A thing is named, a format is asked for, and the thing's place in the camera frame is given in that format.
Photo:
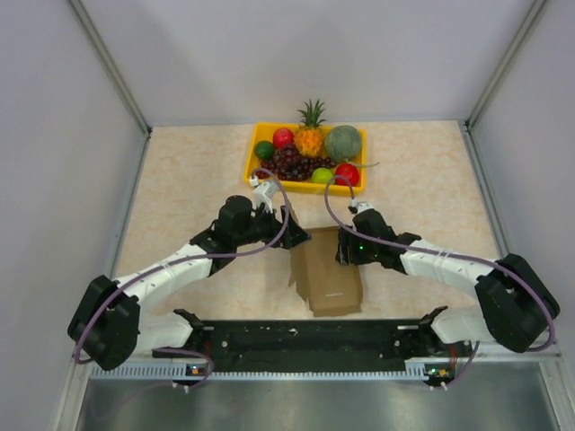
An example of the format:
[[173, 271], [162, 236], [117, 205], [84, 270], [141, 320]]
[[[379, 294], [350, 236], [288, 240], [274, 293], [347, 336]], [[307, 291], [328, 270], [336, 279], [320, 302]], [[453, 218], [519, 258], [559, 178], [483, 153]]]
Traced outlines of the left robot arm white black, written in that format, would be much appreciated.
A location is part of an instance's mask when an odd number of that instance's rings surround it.
[[247, 197], [232, 196], [206, 230], [168, 258], [116, 280], [105, 275], [94, 278], [67, 328], [68, 337], [75, 342], [75, 362], [94, 362], [110, 371], [136, 353], [163, 347], [175, 347], [185, 356], [198, 354], [204, 336], [183, 312], [147, 321], [145, 308], [215, 275], [243, 256], [240, 249], [245, 245], [260, 243], [264, 250], [290, 250], [310, 240], [310, 234], [291, 215], [290, 206], [281, 207], [280, 213], [282, 217], [277, 219], [266, 203], [254, 206]]

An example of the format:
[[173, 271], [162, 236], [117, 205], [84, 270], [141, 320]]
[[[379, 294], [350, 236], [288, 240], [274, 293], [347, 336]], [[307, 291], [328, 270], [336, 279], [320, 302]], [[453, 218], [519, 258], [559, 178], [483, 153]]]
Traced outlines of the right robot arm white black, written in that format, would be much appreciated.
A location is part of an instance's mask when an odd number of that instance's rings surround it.
[[[425, 277], [472, 297], [466, 308], [443, 306], [427, 315], [419, 342], [437, 356], [460, 341], [494, 341], [516, 353], [546, 349], [561, 307], [521, 256], [482, 259], [438, 247], [414, 233], [394, 232], [368, 204], [352, 208], [352, 223], [338, 229], [336, 260], [342, 266], [377, 263], [406, 276]], [[535, 345], [543, 332], [547, 342]]]

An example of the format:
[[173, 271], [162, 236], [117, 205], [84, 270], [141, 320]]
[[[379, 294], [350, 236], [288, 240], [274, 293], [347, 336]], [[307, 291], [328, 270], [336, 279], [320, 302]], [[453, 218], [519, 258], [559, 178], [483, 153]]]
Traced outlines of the brown cardboard box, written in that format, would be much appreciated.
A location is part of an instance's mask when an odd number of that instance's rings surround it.
[[314, 228], [311, 239], [290, 250], [289, 283], [315, 317], [341, 317], [361, 311], [363, 284], [358, 267], [336, 260], [338, 228]]

